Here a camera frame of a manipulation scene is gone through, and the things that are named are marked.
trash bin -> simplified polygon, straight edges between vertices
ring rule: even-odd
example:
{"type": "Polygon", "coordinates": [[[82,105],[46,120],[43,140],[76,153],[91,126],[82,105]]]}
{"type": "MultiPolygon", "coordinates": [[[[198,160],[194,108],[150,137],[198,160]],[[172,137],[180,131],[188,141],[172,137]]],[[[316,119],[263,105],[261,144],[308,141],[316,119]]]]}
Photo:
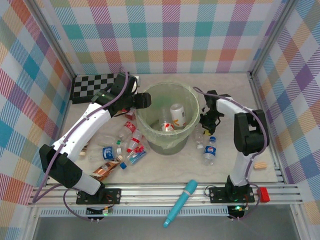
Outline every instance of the trash bin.
{"type": "Polygon", "coordinates": [[[151,106],[137,109],[136,121],[139,130],[149,142],[150,147],[162,155],[172,155],[181,151],[188,136],[200,120],[198,94],[192,87],[178,82],[162,82],[145,90],[151,95],[151,106]],[[170,108],[173,104],[184,106],[187,125],[184,129],[159,131],[159,113],[161,108],[170,108]]]}

